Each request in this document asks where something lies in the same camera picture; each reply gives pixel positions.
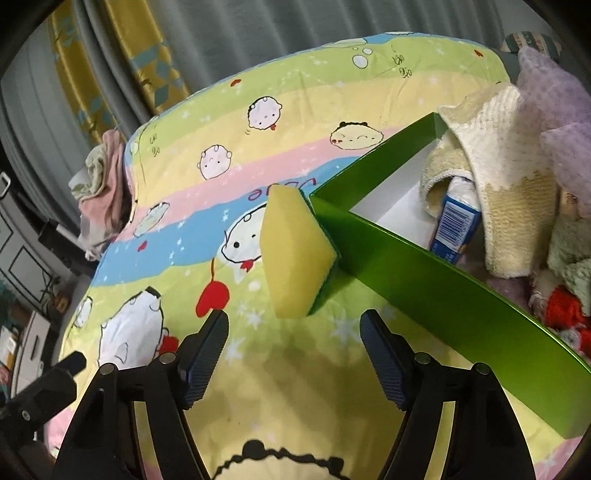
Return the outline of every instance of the white bubble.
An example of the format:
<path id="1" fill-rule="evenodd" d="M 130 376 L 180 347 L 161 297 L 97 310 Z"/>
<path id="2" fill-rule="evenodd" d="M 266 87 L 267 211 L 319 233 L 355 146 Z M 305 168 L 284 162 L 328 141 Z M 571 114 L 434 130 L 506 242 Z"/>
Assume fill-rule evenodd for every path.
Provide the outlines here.
<path id="1" fill-rule="evenodd" d="M 363 55 L 356 55 L 353 57 L 353 63 L 357 68 L 364 69 L 368 65 L 368 59 Z"/>

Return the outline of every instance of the pile of clothes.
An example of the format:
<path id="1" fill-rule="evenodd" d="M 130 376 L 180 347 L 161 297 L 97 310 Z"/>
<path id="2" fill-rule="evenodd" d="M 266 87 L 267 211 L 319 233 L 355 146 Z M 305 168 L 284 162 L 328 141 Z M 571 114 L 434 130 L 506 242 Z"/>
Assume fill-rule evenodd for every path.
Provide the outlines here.
<path id="1" fill-rule="evenodd" d="M 591 96 L 551 58 L 519 50 L 517 85 L 442 106 L 421 201 L 438 217 L 450 181 L 475 185 L 489 286 L 591 358 Z"/>
<path id="2" fill-rule="evenodd" d="M 85 166 L 69 183 L 80 209 L 78 242 L 86 259 L 100 260 L 125 225 L 129 194 L 125 187 L 125 141 L 117 130 L 103 134 L 103 143 L 86 157 Z"/>

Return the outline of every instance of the curtain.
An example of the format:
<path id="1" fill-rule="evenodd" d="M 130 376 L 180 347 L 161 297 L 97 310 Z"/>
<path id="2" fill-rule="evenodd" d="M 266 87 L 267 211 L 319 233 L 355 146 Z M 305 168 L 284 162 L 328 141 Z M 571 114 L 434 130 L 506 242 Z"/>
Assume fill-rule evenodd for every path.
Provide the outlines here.
<path id="1" fill-rule="evenodd" d="M 129 138 L 241 70 L 384 31 L 503 39 L 495 0 L 65 0 L 2 79 L 0 140 L 35 207 L 77 232 L 67 183 L 107 129 Z"/>

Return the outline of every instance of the cream knitted fabric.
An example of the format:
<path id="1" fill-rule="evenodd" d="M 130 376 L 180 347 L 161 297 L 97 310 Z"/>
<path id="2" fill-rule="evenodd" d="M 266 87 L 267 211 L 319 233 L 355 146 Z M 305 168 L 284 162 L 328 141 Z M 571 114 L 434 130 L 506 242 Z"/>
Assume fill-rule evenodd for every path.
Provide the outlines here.
<path id="1" fill-rule="evenodd" d="M 540 131 L 518 107 L 519 90 L 507 83 L 470 94 L 457 107 L 440 107 L 452 138 L 442 139 L 431 153 L 421 179 L 421 198 L 433 215 L 440 209 L 434 203 L 440 201 L 438 184 L 458 171 L 471 172 L 467 177 L 482 207 L 486 267 L 502 278 L 528 275 L 538 265 L 556 204 Z"/>

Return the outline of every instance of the box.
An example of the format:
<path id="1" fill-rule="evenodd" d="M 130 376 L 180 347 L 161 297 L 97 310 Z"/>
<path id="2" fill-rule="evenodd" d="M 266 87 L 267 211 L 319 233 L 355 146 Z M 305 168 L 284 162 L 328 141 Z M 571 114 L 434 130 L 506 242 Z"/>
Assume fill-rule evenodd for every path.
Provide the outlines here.
<path id="1" fill-rule="evenodd" d="M 314 212 L 346 272 L 471 362 L 489 364 L 560 435 L 580 436 L 591 423 L 591 368 L 533 317 L 426 250 L 436 221 L 416 202 L 418 181 L 446 129 L 431 113 L 400 131 L 318 188 Z"/>

